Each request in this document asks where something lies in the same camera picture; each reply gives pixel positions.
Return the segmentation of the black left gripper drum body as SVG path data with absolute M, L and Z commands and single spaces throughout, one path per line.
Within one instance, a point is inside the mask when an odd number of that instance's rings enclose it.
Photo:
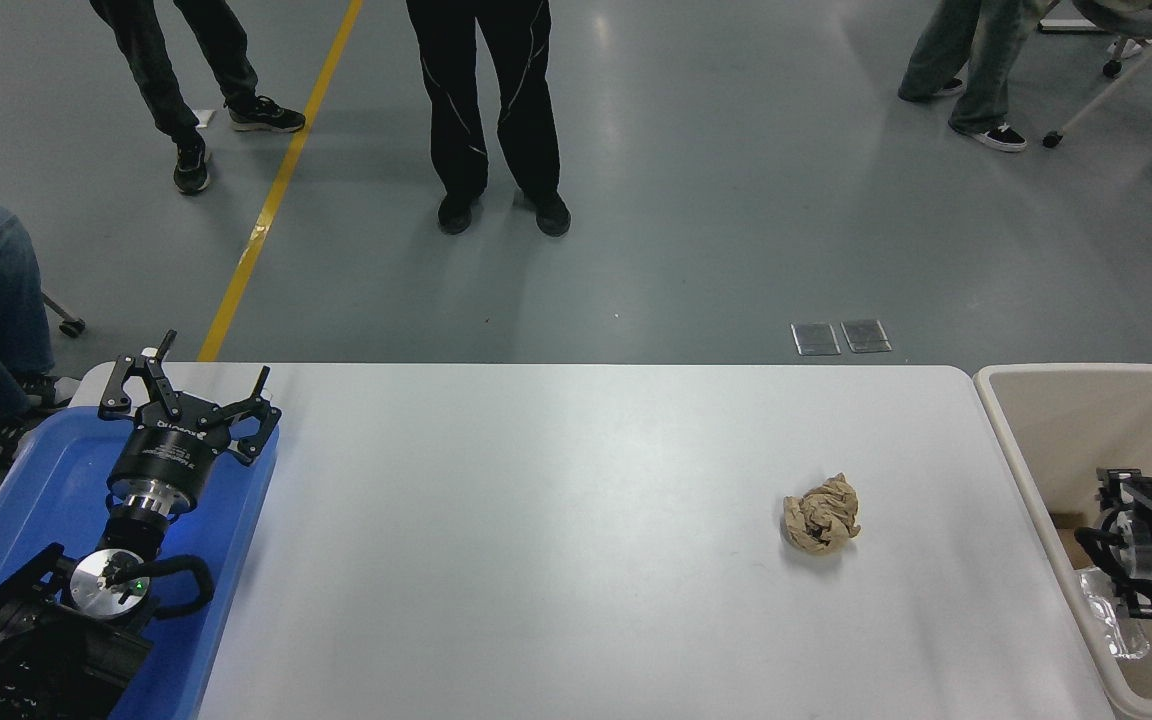
M 115 497 L 132 495 L 134 487 L 156 480 L 198 498 L 212 465 L 230 442 L 225 427 L 198 427 L 198 419 L 215 409 L 206 397 L 179 397 L 180 416 L 172 418 L 159 402 L 141 406 L 132 415 L 132 433 L 111 470 L 108 488 Z

